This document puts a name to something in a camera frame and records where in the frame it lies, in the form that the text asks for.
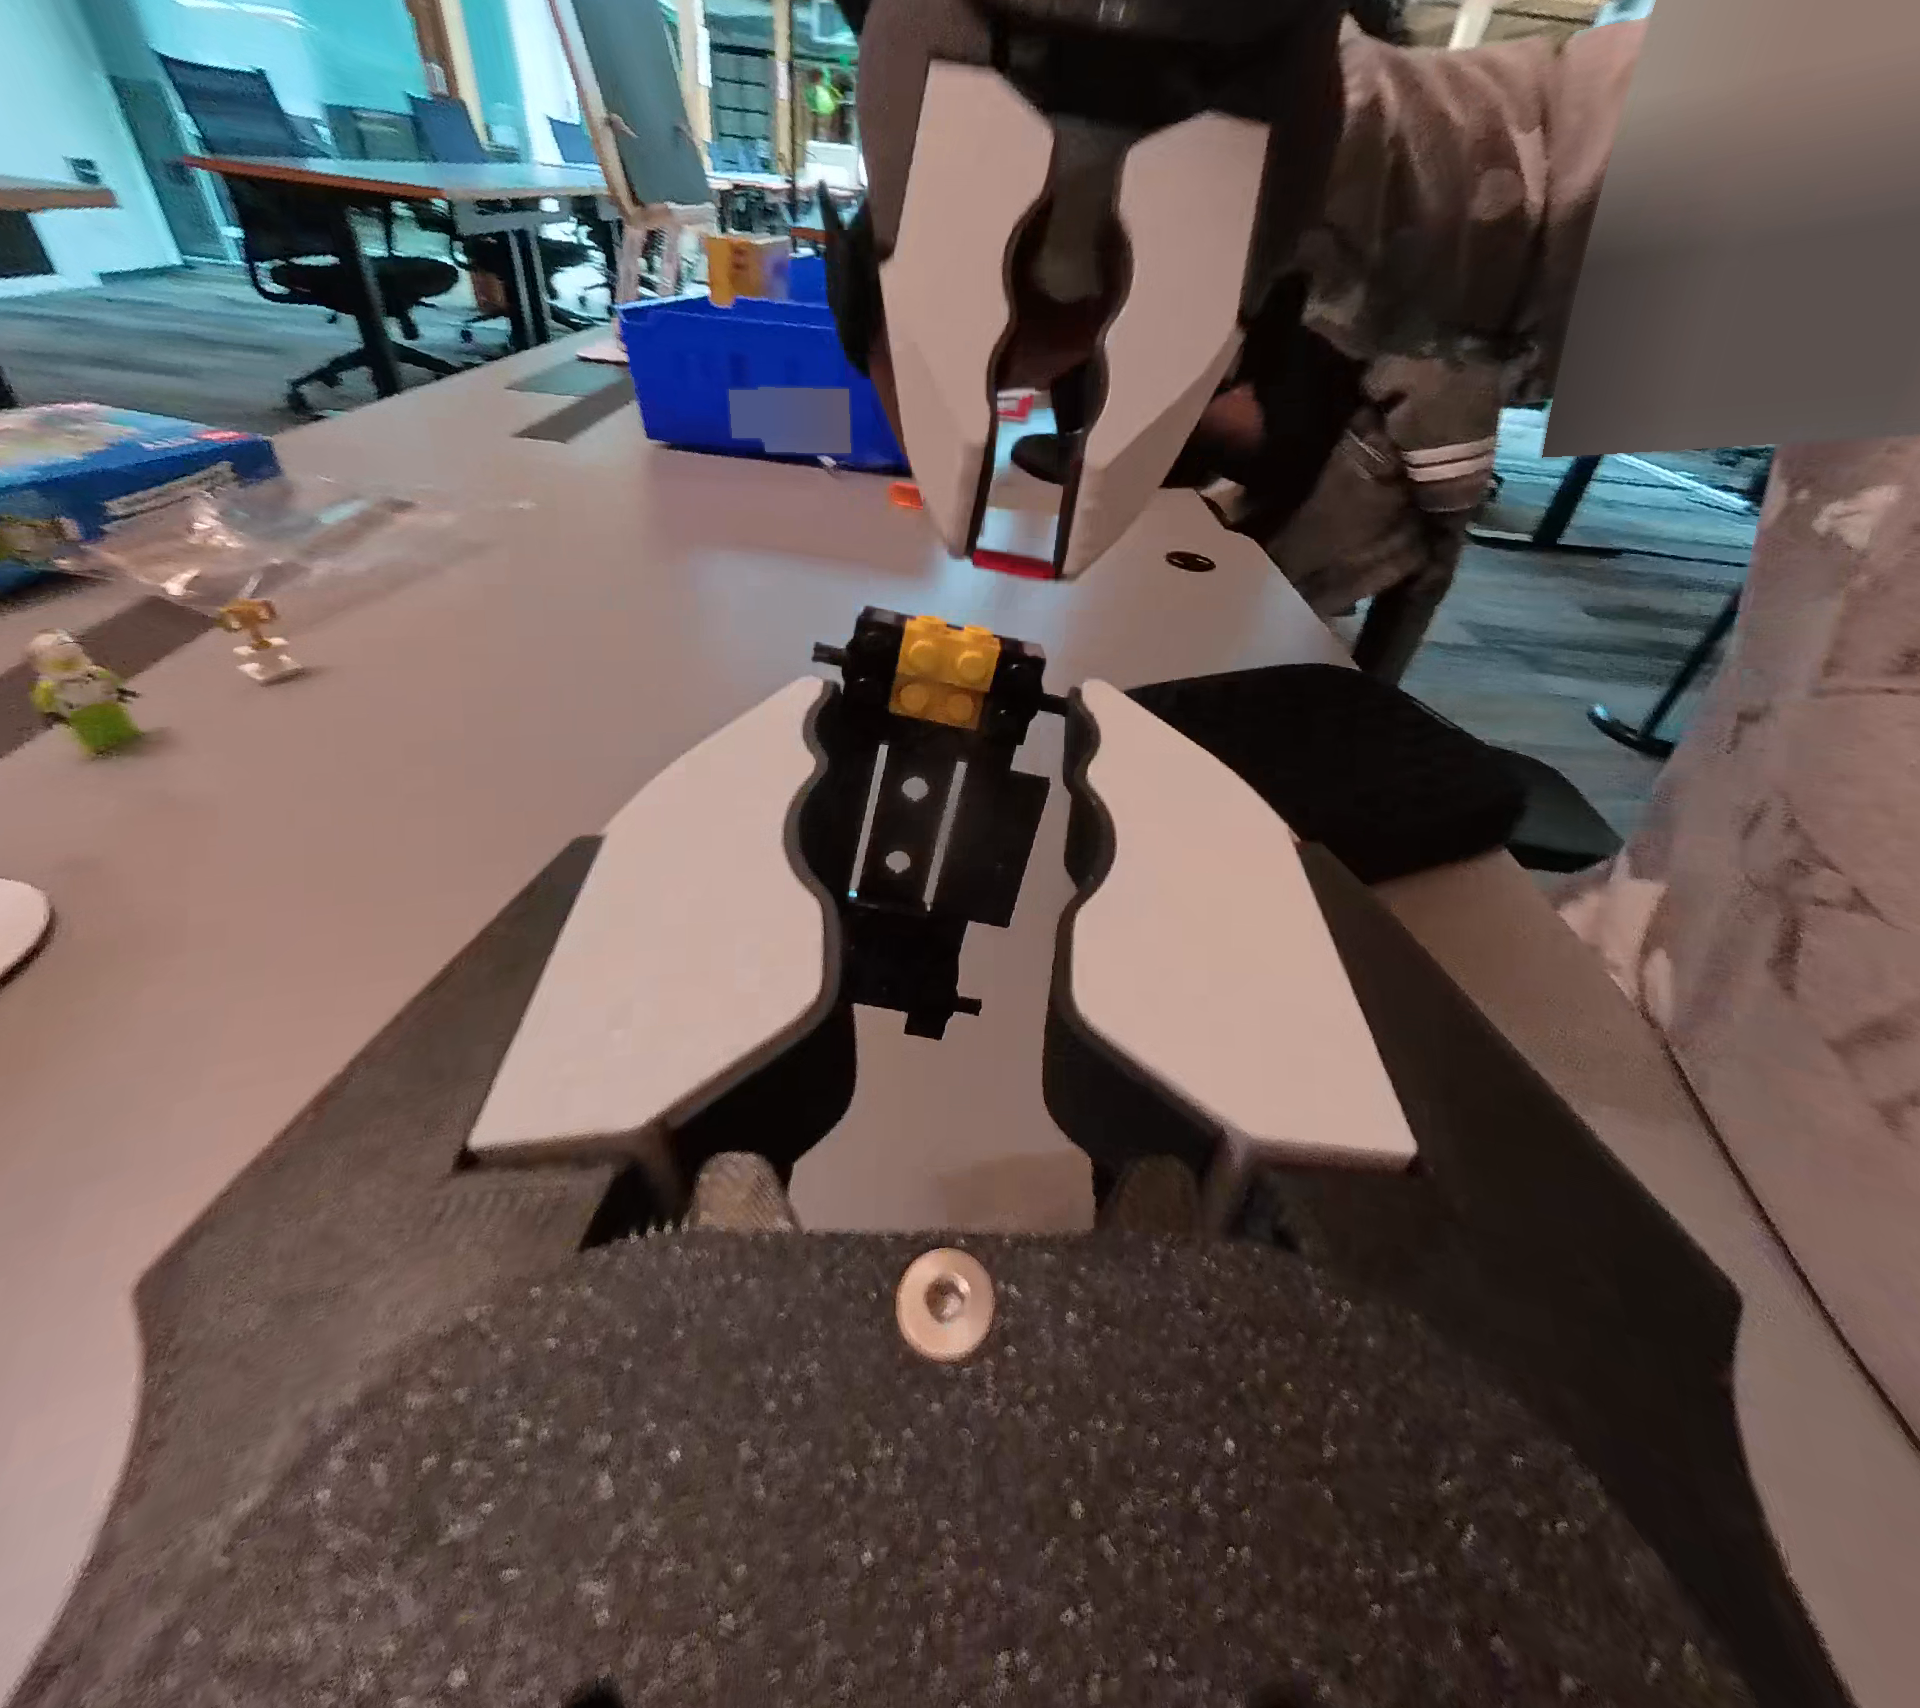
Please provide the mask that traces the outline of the black round cushion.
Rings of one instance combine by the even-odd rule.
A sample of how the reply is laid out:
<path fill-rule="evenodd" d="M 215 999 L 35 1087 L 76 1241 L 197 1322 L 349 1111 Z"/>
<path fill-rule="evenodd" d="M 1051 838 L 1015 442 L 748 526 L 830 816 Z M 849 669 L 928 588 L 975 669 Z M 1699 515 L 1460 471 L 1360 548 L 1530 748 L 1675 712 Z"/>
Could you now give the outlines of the black round cushion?
<path fill-rule="evenodd" d="M 1139 685 L 1130 699 L 1368 886 L 1494 851 L 1530 871 L 1575 874 L 1623 848 L 1556 765 L 1358 669 L 1267 666 Z"/>

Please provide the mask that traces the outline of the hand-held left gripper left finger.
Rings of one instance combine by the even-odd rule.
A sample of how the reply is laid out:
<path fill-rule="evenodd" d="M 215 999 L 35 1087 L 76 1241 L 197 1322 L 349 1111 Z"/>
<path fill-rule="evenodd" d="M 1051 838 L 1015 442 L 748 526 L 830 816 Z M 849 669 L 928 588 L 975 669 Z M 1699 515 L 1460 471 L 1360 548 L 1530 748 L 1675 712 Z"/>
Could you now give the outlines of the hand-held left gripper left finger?
<path fill-rule="evenodd" d="M 825 680 L 791 680 L 618 807 L 466 1137 L 483 1165 L 628 1149 L 700 1116 L 830 1011 L 842 933 L 803 854 Z"/>

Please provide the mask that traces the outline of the black office chair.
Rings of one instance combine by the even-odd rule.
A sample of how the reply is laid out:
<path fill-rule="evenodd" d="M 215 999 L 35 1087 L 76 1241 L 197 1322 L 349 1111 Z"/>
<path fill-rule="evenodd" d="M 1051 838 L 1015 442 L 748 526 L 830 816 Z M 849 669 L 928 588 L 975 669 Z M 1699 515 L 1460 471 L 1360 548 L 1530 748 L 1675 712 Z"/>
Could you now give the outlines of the black office chair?
<path fill-rule="evenodd" d="M 369 374 L 374 395 L 400 391 L 406 368 L 426 378 L 461 371 L 420 347 L 417 312 L 457 286 L 444 259 L 393 248 L 391 196 L 321 184 L 308 174 L 308 147 L 263 69 L 186 61 L 157 66 L 198 151 L 197 170 L 219 184 L 255 294 L 275 305 L 349 317 L 360 345 L 288 380 L 288 407 L 312 415 L 312 387 L 340 387 Z"/>
<path fill-rule="evenodd" d="M 409 95 L 406 112 L 424 160 L 448 165 L 515 160 L 510 151 L 495 151 L 481 140 L 456 95 Z M 515 350 L 541 341 L 532 329 L 535 286 L 554 327 L 584 329 L 588 315 L 563 307 L 556 279 L 575 268 L 603 271 L 607 267 L 600 242 L 611 229 L 588 217 L 589 205 L 559 201 L 559 209 L 554 222 L 541 226 L 532 220 L 547 213 L 543 201 L 461 201 L 417 213 L 420 226 L 438 228 L 456 241 L 478 307 L 510 323 Z"/>

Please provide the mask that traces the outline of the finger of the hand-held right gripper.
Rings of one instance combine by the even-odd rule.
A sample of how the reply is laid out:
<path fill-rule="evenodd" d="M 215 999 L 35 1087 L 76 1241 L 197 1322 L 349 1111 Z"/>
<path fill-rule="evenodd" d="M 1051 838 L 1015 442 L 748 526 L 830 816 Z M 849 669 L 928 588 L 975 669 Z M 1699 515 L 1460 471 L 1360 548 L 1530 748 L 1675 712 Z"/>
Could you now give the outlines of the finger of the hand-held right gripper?
<path fill-rule="evenodd" d="M 1105 399 L 1061 510 L 1059 574 L 1087 574 L 1140 518 L 1243 345 L 1267 126 L 1204 112 L 1134 143 L 1115 217 L 1127 285 L 1099 338 Z"/>
<path fill-rule="evenodd" d="M 900 448 L 955 558 L 973 554 L 986 513 L 1010 259 L 1051 163 L 1054 126 L 997 69 L 927 66 L 886 262 L 886 347 Z"/>

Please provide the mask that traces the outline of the black lego chassis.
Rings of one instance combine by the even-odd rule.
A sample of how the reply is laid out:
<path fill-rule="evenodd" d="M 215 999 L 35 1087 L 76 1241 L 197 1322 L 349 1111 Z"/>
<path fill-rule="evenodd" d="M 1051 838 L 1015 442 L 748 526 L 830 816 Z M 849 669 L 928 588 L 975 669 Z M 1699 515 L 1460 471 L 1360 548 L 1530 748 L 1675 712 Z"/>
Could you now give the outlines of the black lego chassis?
<path fill-rule="evenodd" d="M 889 719 L 902 618 L 869 606 L 844 645 L 813 649 L 827 691 L 810 721 L 820 772 L 800 854 L 830 902 L 838 999 L 898 1011 L 905 1034 L 936 1042 L 981 1010 L 961 989 L 968 932 L 1015 920 L 1051 790 L 1017 752 L 1067 704 L 1045 688 L 1043 649 L 1001 633 L 1012 649 L 977 735 Z"/>

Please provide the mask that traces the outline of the blue lego box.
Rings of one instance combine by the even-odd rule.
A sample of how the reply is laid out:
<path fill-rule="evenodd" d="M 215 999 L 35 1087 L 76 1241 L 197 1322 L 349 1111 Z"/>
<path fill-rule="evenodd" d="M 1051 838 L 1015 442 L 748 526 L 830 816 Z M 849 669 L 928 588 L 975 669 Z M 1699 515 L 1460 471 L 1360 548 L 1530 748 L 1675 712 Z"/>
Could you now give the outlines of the blue lego box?
<path fill-rule="evenodd" d="M 277 482 L 270 437 L 95 400 L 2 411 L 2 594 L 139 515 Z"/>

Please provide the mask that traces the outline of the blue plastic bin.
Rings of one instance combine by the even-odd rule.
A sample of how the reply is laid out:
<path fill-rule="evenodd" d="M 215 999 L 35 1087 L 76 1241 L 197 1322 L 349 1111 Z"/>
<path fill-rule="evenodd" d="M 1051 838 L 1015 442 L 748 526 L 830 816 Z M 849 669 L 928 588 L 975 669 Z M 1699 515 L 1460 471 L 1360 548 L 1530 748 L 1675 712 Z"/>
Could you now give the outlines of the blue plastic bin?
<path fill-rule="evenodd" d="M 791 264 L 785 299 L 620 303 L 615 336 L 653 444 L 905 474 L 873 380 L 845 359 L 818 255 Z"/>

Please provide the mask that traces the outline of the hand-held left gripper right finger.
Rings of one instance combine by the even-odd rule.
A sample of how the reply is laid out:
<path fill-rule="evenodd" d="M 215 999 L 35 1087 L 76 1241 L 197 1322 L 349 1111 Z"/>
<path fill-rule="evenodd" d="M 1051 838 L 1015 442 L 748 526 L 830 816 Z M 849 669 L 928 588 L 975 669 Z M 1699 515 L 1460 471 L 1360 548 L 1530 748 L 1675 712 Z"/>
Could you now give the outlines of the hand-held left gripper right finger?
<path fill-rule="evenodd" d="M 1134 694 L 1069 702 L 1043 1099 L 1115 1174 L 1406 1174 L 1417 1140 L 1283 816 Z"/>

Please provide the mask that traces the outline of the person's grey sweatshirt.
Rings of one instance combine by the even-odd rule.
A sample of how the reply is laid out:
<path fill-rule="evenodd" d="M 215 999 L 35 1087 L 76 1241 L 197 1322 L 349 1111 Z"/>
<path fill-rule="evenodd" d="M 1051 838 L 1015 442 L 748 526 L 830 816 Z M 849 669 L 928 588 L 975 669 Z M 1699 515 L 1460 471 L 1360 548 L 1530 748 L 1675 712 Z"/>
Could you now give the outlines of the person's grey sweatshirt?
<path fill-rule="evenodd" d="M 1914 1425 L 1914 440 L 1778 456 L 1714 682 L 1560 910 Z"/>

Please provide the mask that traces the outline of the small yellow lego piece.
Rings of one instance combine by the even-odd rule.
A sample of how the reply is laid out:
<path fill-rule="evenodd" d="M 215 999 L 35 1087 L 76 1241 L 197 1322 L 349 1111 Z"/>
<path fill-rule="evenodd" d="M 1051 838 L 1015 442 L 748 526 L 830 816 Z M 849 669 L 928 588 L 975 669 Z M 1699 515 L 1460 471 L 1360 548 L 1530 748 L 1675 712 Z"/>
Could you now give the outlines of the small yellow lego piece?
<path fill-rule="evenodd" d="M 986 625 L 905 616 L 888 669 L 886 713 L 896 721 L 977 735 L 1012 645 Z"/>

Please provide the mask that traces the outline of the clear plastic bag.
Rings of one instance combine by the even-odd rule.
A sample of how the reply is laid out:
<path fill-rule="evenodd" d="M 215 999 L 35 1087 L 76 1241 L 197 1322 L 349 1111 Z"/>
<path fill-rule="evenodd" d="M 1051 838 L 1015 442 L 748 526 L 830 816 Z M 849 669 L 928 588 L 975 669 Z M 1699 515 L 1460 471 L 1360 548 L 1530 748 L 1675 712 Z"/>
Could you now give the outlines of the clear plastic bag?
<path fill-rule="evenodd" d="M 451 519 L 417 495 L 328 477 L 191 487 L 70 548 L 61 569 L 213 616 L 266 600 L 323 616 L 438 567 Z"/>

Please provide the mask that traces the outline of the brown topped desk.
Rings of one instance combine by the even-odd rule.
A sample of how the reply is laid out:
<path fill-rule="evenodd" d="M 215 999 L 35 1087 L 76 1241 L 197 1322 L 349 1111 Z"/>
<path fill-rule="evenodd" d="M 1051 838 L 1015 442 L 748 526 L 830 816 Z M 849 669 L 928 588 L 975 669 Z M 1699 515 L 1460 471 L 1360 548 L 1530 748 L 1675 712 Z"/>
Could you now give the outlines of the brown topped desk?
<path fill-rule="evenodd" d="M 543 201 L 547 213 L 535 214 L 535 226 L 559 217 L 559 201 L 588 201 L 600 214 L 611 214 L 613 209 L 613 195 L 603 170 L 583 163 L 448 165 L 193 153 L 180 163 L 224 184 L 246 180 L 288 188 L 296 198 L 312 206 L 312 220 L 328 232 L 330 255 L 346 273 L 346 312 L 360 336 L 360 347 L 349 355 L 343 371 L 364 371 L 381 399 L 400 391 L 403 364 L 431 374 L 451 374 L 453 364 L 396 338 L 369 255 L 364 255 L 351 229 L 351 206 L 391 206 L 398 201 L 439 206 L 461 201 Z M 532 289 L 532 329 L 541 336 L 532 347 L 554 341 L 554 323 L 539 286 Z"/>

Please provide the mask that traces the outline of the lime green lego minifigure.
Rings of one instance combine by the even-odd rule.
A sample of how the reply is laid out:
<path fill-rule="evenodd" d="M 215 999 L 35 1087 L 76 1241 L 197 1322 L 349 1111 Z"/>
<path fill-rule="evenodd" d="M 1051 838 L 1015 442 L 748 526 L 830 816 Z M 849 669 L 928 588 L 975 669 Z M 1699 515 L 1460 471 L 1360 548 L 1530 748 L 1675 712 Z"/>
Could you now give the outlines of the lime green lego minifigure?
<path fill-rule="evenodd" d="M 35 633 L 26 647 L 35 713 L 59 726 L 87 757 L 131 750 L 145 741 L 131 713 L 131 688 L 107 666 L 95 662 L 81 638 L 51 628 Z"/>

